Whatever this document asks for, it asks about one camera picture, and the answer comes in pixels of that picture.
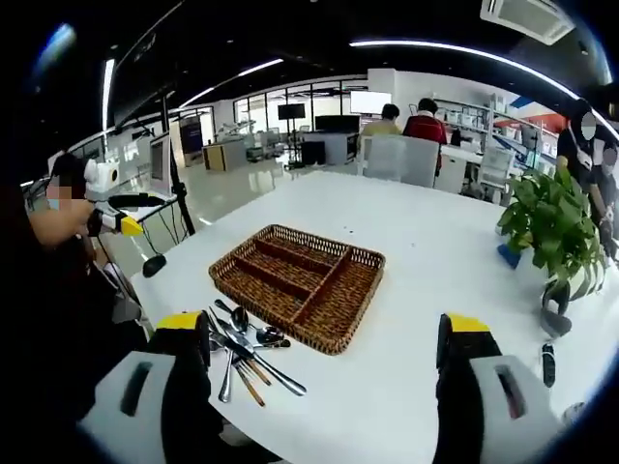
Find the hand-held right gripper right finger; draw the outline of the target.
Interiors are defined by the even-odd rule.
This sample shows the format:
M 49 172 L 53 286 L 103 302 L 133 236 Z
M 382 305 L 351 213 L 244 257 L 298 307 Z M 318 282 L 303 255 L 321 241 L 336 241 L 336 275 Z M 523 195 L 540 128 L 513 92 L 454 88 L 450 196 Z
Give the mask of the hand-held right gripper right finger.
M 560 431 L 549 391 L 487 325 L 440 316 L 435 463 L 541 463 Z

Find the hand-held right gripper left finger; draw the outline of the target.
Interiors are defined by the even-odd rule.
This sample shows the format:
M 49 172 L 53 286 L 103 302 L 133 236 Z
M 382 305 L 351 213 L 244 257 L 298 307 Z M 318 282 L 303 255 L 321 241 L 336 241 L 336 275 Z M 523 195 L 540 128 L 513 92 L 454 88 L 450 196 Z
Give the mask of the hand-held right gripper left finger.
M 205 463 L 209 347 L 205 315 L 163 323 L 101 379 L 78 429 L 104 463 Z

